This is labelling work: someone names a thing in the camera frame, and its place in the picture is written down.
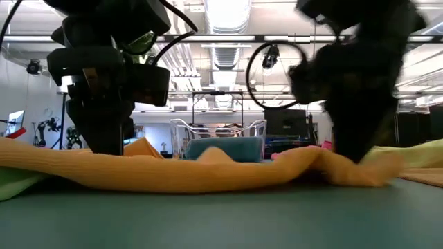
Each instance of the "monitor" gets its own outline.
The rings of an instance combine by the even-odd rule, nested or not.
[[[309,137],[309,126],[305,110],[265,110],[266,133],[278,136]]]
[[[5,136],[8,136],[23,127],[25,111],[16,111],[9,114],[8,126],[6,127]]]

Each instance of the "green table surface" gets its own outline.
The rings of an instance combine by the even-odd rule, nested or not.
[[[35,192],[0,203],[2,249],[443,248],[443,190],[289,185],[199,196]]]

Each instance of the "blue sponge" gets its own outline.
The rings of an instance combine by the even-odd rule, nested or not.
[[[191,140],[185,151],[185,159],[196,160],[209,147],[222,149],[239,163],[259,163],[262,160],[263,139],[260,137],[236,137]]]

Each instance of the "pink object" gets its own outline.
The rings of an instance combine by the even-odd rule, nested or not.
[[[322,149],[328,149],[328,150],[333,150],[334,146],[332,145],[332,142],[330,141],[325,141],[323,142],[323,144],[321,145]]]
[[[272,153],[271,154],[271,160],[276,160],[276,158],[280,155],[280,153]]]

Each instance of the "pipe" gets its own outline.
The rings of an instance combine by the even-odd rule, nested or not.
[[[212,35],[239,35],[246,32],[251,0],[204,0],[206,26]],[[232,70],[238,66],[240,48],[211,48],[213,69]],[[235,84],[236,72],[213,72],[214,84],[218,87]],[[223,97],[216,96],[215,102]],[[217,104],[220,107],[229,107],[226,104]]]
[[[168,51],[168,56],[172,59],[175,66],[179,69],[180,74],[185,75],[185,70],[183,69],[183,65],[182,65],[179,57],[177,56],[177,53],[176,53],[174,47]]]
[[[171,50],[169,50],[168,52],[166,52],[164,55],[164,58],[166,58],[169,63],[175,67],[178,71],[179,71],[179,75],[185,75],[185,71],[183,70],[183,68],[177,63],[177,61],[174,61],[171,57]]]
[[[155,45],[154,45],[154,50],[155,50],[155,53],[156,53],[156,54],[159,53],[159,51],[160,51],[159,45],[155,44]],[[175,67],[173,67],[173,66],[171,65],[171,63],[166,59],[166,56],[163,56],[163,57],[161,58],[161,60],[165,63],[166,67],[172,71],[172,73],[174,74],[174,76],[178,76],[178,75],[180,75],[180,72],[177,70],[177,68],[175,68]]]
[[[185,55],[185,53],[184,53],[184,51],[183,51],[183,46],[182,46],[182,45],[183,45],[183,44],[177,44],[177,45],[175,46],[175,48],[176,48],[177,51],[179,52],[180,57],[181,57],[181,61],[183,62],[184,66],[185,66],[185,68],[186,68],[186,75],[192,75],[192,70],[191,70],[191,68],[189,67],[188,58],[186,57],[186,55]]]
[[[186,53],[186,55],[190,58],[189,60],[189,65],[191,67],[192,70],[192,74],[195,76],[199,76],[199,73],[197,72],[197,68],[194,65],[194,58],[192,57],[192,53],[191,53],[191,47],[189,44],[183,44],[183,46],[186,48],[184,50],[184,52]]]
[[[433,79],[433,78],[439,76],[442,73],[443,73],[443,68],[440,68],[440,69],[437,69],[437,70],[432,71],[430,73],[427,73],[425,75],[416,77],[413,80],[405,80],[403,82],[400,82],[400,83],[396,84],[395,86],[396,87],[405,87],[405,86],[410,86],[411,84],[421,83],[421,82]]]

